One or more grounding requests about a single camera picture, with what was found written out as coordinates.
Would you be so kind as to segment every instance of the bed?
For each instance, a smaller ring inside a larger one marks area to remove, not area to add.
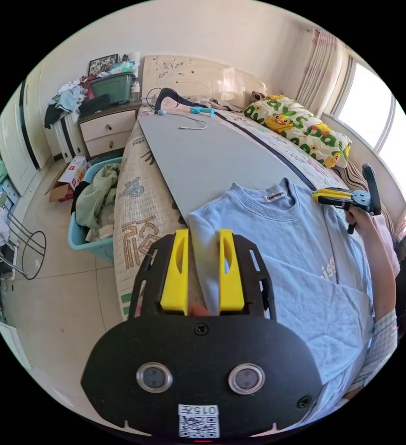
[[[171,88],[181,96],[210,95],[220,101],[228,101],[239,109],[250,104],[253,91],[266,93],[265,84],[251,74],[216,62],[179,56],[145,57],[142,97],[146,97],[153,88]],[[182,104],[177,107],[173,95],[161,101],[161,108],[188,110]],[[138,117],[152,113],[150,107],[142,106]],[[242,113],[217,109],[214,119],[249,138],[258,148],[270,151],[313,190],[330,186],[365,188],[365,180],[355,166],[351,166],[350,171],[345,171],[348,167],[345,170],[327,169],[289,140]],[[185,227],[137,121],[124,150],[115,203],[114,265],[124,320],[129,313],[138,267],[150,245],[162,236]],[[188,297],[189,301],[204,305],[192,245],[189,245]]]

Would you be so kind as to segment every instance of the bottle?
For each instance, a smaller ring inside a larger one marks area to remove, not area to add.
[[[135,80],[130,90],[130,102],[139,102],[140,99],[139,90],[140,90],[139,82]]]

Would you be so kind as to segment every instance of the duck pillow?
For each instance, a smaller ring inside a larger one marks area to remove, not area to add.
[[[243,113],[289,139],[326,168],[347,166],[349,137],[333,131],[300,103],[282,95],[268,95]]]

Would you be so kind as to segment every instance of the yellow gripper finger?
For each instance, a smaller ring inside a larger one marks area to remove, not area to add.
[[[187,315],[187,280],[189,270],[189,230],[175,232],[174,245],[161,296],[164,311],[182,312]]]
[[[318,202],[318,198],[320,196],[325,197],[325,198],[339,198],[339,199],[352,199],[353,198],[352,193],[346,193],[343,191],[329,190],[329,189],[316,190],[316,192],[311,195],[311,197],[316,202]]]
[[[241,311],[245,306],[240,269],[232,230],[220,230],[219,314]]]

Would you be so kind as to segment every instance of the person's hand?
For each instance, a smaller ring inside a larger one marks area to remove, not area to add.
[[[188,316],[190,317],[210,317],[210,312],[202,305],[189,303]]]
[[[371,216],[365,210],[350,205],[348,211],[345,211],[345,220],[348,224],[356,224],[357,233],[366,238],[375,228]]]

